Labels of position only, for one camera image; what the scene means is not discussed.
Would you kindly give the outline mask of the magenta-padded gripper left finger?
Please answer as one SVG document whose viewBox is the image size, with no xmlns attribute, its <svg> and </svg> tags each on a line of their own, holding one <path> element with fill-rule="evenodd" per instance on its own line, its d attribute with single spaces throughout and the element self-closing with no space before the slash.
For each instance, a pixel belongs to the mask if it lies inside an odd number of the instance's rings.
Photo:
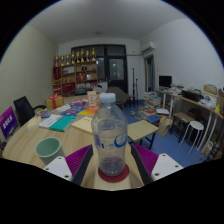
<svg viewBox="0 0 224 224">
<path fill-rule="evenodd" d="M 44 170 L 76 185 L 81 185 L 92 156 L 93 146 L 87 145 L 67 157 L 56 157 Z"/>
</svg>

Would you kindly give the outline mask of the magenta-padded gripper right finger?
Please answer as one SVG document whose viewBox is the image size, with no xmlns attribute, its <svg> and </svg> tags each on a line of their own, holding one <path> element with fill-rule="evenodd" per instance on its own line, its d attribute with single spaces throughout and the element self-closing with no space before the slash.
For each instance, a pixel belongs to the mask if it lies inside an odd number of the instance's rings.
<svg viewBox="0 0 224 224">
<path fill-rule="evenodd" d="M 166 153 L 157 155 L 140 145 L 131 145 L 131 154 L 145 185 L 182 169 L 182 166 Z"/>
</svg>

